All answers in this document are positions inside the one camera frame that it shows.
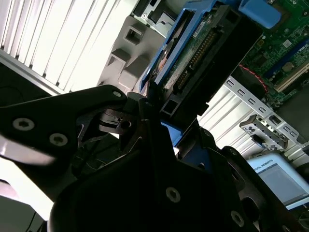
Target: monitor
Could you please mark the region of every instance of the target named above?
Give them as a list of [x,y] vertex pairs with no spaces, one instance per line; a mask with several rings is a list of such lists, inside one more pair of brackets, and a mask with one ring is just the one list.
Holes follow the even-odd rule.
[[270,153],[248,163],[287,209],[309,202],[309,185],[279,154]]

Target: red wire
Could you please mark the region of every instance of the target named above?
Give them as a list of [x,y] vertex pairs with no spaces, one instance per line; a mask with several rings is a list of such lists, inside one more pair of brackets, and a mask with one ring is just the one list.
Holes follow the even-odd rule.
[[260,76],[258,76],[255,72],[253,72],[250,69],[246,68],[242,64],[239,64],[239,66],[242,67],[244,70],[247,70],[248,72],[250,72],[253,76],[255,76],[259,80],[259,82],[262,84],[265,92],[266,93],[268,92],[267,85],[265,84],[265,82],[262,80],[262,78]]

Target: circuit board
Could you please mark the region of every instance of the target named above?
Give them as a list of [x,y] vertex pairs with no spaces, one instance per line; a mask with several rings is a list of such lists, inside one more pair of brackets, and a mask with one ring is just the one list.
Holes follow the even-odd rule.
[[262,78],[268,87],[264,100],[276,109],[309,83],[309,1],[268,3],[281,12],[281,20],[272,29],[263,29],[242,65]]
[[211,18],[214,13],[210,13],[209,15],[202,18],[198,28],[196,29],[193,36],[188,41],[183,52],[179,55],[179,58],[175,62],[175,65],[172,67],[170,71],[170,78],[168,78],[163,86],[164,90],[169,90],[173,84],[181,81],[181,86],[186,81],[186,78],[189,77],[189,73],[187,71],[184,72],[186,67],[189,65],[189,62],[192,56],[197,52],[201,44],[203,43],[205,37],[210,31],[208,24],[211,22]]

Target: computer screen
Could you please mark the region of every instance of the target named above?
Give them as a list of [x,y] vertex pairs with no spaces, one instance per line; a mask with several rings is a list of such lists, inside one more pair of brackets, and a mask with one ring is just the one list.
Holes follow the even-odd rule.
[[258,174],[284,205],[290,205],[308,196],[308,193],[277,163]]

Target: label sticker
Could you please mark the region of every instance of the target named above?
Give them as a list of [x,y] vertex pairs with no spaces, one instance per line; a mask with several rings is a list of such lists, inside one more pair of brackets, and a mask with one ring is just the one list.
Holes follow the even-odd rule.
[[194,37],[194,38],[196,38],[196,37],[198,36],[199,32],[202,30],[202,28],[203,28],[204,25],[205,25],[205,21],[202,21],[202,22],[199,24],[197,30],[196,30],[196,31],[194,32],[194,34],[193,34],[193,37]]

